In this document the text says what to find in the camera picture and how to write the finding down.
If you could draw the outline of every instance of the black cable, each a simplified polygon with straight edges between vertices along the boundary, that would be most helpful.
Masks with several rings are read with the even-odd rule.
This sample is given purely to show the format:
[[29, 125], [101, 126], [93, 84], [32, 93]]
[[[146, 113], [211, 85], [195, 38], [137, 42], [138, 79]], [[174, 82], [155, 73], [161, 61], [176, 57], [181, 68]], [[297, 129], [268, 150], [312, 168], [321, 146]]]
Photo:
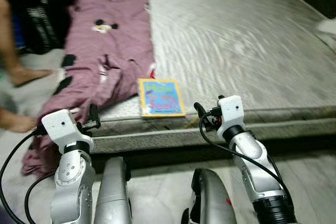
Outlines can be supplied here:
[[53, 176], [55, 173], [51, 173], [51, 174], [48, 174], [42, 178], [39, 178], [38, 180], [36, 180], [28, 189], [27, 193], [26, 193], [26, 197], [25, 197], [25, 212], [26, 212], [26, 216], [27, 216], [27, 219], [29, 221], [30, 224], [35, 224], [35, 222], [33, 221], [31, 215], [30, 215], [30, 212], [29, 212], [29, 196], [30, 196], [30, 193], [32, 192], [32, 190], [34, 189], [34, 187], [40, 183], [42, 180], [46, 179], [46, 178], [49, 178], [51, 176]]
[[260, 163], [258, 163], [258, 162], [256, 162], [256, 161], [254, 161], [252, 158], [249, 158], [248, 156], [245, 156], [245, 155], [243, 155], [243, 154], [241, 154], [241, 153], [235, 152], [235, 151], [233, 151], [233, 150], [231, 150], [231, 149], [229, 149], [229, 148], [226, 148], [226, 147], [223, 147], [223, 146], [221, 146], [221, 145], [219, 145], [219, 144], [216, 144], [216, 143], [212, 142], [210, 139], [207, 138], [207, 136], [204, 134], [204, 131], [203, 131], [203, 120], [204, 120], [205, 117], [210, 116], [210, 115], [211, 115], [210, 112], [204, 114], [204, 115], [200, 118], [200, 121], [199, 121], [200, 123], [198, 124], [198, 125], [199, 125], [199, 131], [201, 132], [201, 135], [202, 135], [202, 137], [204, 138], [204, 140], [205, 140], [207, 143], [209, 143], [210, 145], [216, 146], [216, 147], [218, 147], [218, 148], [221, 148], [221, 149], [225, 150], [226, 152], [229, 152], [229, 153], [231, 153], [231, 154], [233, 154], [233, 155], [236, 155], [236, 156], [238, 156], [238, 157], [241, 157], [241, 158], [243, 158], [243, 159], [245, 159], [245, 160], [251, 162], [252, 164], [258, 166], [258, 167], [259, 167], [260, 169], [262, 169], [263, 171], [267, 172], [272, 178], [274, 178], [274, 179], [275, 179], [275, 180], [276, 180], [276, 181], [283, 187], [283, 189], [284, 189], [284, 191], [286, 192], [286, 195], [287, 195], [287, 197], [288, 197], [289, 205], [293, 206], [293, 200], [292, 200], [292, 198], [291, 198], [291, 196], [290, 196], [290, 194], [289, 194], [289, 190], [288, 190], [287, 186], [286, 186], [285, 183], [282, 181], [282, 179], [280, 179], [277, 175], [275, 175], [273, 172], [271, 172], [269, 169], [267, 169], [264, 165], [262, 165], [262, 164], [260, 164]]
[[267, 158], [268, 158], [269, 162], [272, 164], [272, 166], [274, 167], [274, 170], [277, 173], [278, 177], [281, 179], [281, 181], [283, 181], [277, 165], [275, 164], [273, 158], [268, 153], [267, 153]]
[[11, 160], [11, 158], [13, 157], [14, 153], [17, 151], [17, 149], [19, 149], [19, 147], [25, 142], [27, 141], [29, 138], [31, 138], [32, 136], [34, 136], [34, 132], [30, 133], [28, 136], [26, 136], [24, 139], [22, 139], [15, 147], [14, 149], [11, 151], [11, 153], [9, 154], [9, 156], [7, 157], [4, 165], [2, 166], [1, 170], [0, 170], [0, 199], [2, 204], [4, 205], [5, 210], [7, 211], [7, 213], [9, 214], [9, 216], [17, 223], [17, 224], [25, 224], [23, 221], [21, 221], [11, 210], [10, 206], [8, 205], [5, 196], [4, 196], [4, 191], [2, 189], [2, 177], [4, 176], [4, 172], [5, 169], [9, 163], [9, 161]]

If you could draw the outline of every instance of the floor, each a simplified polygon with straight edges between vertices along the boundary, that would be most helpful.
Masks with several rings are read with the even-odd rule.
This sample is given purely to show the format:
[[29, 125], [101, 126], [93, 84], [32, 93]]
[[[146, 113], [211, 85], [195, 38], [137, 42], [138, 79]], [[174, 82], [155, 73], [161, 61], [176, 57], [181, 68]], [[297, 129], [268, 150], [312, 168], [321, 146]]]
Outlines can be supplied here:
[[[44, 56], [24, 56], [22, 61], [32, 68], [57, 69], [61, 50]], [[13, 88], [3, 71], [0, 71], [0, 103], [20, 114], [36, 115], [43, 102], [57, 86], [59, 73], [23, 86]], [[14, 134], [0, 130], [0, 164], [9, 151], [26, 134]], [[29, 142], [24, 144], [10, 162], [4, 176], [5, 195], [13, 210], [24, 219], [23, 198], [34, 176], [22, 176], [22, 157]], [[276, 157], [279, 170], [288, 186], [296, 207], [296, 216], [301, 223], [336, 222], [336, 156], [335, 150], [310, 152]], [[191, 180], [196, 167], [210, 168], [224, 182], [240, 224], [257, 223], [248, 200], [238, 169], [229, 159], [174, 166], [137, 169], [132, 171], [128, 183], [133, 207], [133, 223], [181, 223], [183, 210], [188, 207], [191, 195]], [[97, 200], [101, 175], [93, 185], [93, 201]], [[36, 223], [49, 223], [49, 203], [53, 196], [52, 179], [41, 183], [31, 194], [30, 208]], [[5, 220], [3, 211], [0, 218]]]

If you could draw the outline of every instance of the person's leg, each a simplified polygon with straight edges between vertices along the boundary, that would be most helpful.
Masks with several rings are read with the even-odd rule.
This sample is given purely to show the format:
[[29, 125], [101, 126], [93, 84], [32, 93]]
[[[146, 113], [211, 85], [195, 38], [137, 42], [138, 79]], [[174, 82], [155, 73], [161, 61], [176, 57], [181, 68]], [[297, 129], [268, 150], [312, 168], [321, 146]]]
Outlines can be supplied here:
[[50, 70], [25, 69], [20, 63], [15, 49], [11, 5], [7, 0], [0, 0], [0, 50], [6, 70], [15, 86], [51, 74]]
[[16, 115], [0, 107], [0, 128], [24, 133], [35, 127], [36, 121], [30, 116]]

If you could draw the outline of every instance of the white mattress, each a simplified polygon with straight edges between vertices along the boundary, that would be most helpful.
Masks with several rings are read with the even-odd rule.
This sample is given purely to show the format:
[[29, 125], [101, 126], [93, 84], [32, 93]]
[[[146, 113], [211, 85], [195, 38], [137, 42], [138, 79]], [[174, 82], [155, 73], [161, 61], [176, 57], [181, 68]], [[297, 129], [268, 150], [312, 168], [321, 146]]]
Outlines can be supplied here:
[[[314, 35], [323, 17], [305, 3], [150, 2], [156, 77], [179, 82], [188, 115], [144, 120], [134, 97], [101, 114], [102, 128], [94, 135], [105, 136], [96, 140], [107, 144], [99, 151], [133, 136], [142, 148], [185, 145], [190, 132], [198, 139], [193, 103], [214, 107], [219, 94], [242, 97], [245, 122], [259, 139], [336, 133], [336, 55]], [[171, 134], [180, 140], [167, 141]], [[128, 143], [125, 150], [135, 144]]]

